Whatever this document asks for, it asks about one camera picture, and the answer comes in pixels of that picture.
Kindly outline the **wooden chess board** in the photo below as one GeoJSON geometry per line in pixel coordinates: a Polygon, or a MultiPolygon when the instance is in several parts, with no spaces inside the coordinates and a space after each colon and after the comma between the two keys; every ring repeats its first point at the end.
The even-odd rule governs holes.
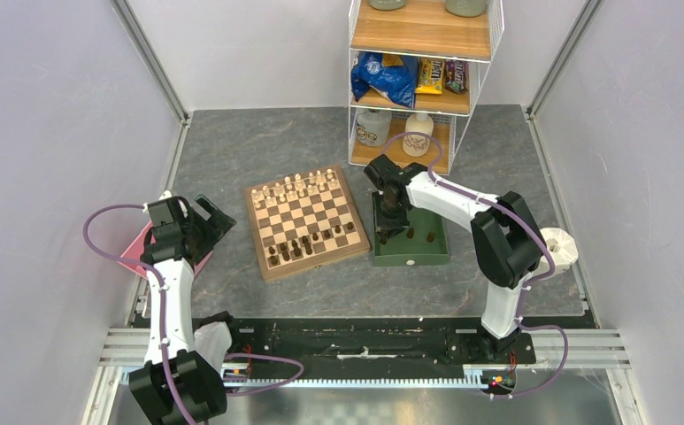
{"type": "Polygon", "coordinates": [[[343,259],[366,254],[371,243],[365,232],[350,188],[338,164],[305,173],[288,174],[279,180],[248,187],[243,192],[250,221],[252,240],[263,279],[275,281],[343,259]],[[345,225],[354,223],[348,231],[345,225]],[[334,227],[341,226],[336,235],[334,227]],[[332,237],[325,239],[329,229],[332,237]],[[314,242],[311,235],[318,232],[314,242]],[[312,255],[307,255],[301,242],[308,236],[312,255]],[[284,261],[279,248],[286,243],[290,261],[284,261]],[[273,246],[279,264],[269,264],[268,248],[273,246]],[[293,250],[299,248],[302,257],[293,250]]]}

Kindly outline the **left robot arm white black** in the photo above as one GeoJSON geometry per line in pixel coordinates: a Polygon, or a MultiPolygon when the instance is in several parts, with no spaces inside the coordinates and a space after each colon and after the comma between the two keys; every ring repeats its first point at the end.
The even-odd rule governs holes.
{"type": "Polygon", "coordinates": [[[218,369],[196,349],[190,296],[196,267],[236,221],[204,195],[195,202],[205,215],[170,191],[145,206],[151,227],[140,261],[152,297],[151,329],[143,365],[130,374],[129,388],[152,424],[197,424],[227,409],[218,369]]]}

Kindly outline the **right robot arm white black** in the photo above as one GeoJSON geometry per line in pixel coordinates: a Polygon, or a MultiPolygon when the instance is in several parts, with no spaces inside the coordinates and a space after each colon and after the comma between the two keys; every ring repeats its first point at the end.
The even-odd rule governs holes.
{"type": "Polygon", "coordinates": [[[375,187],[374,230],[382,243],[407,231],[408,213],[427,210],[470,231],[480,271],[490,282],[480,318],[477,350],[489,362],[508,356],[519,335],[521,288],[547,254],[524,198],[471,191],[419,163],[406,167],[381,154],[365,167],[375,187]]]}

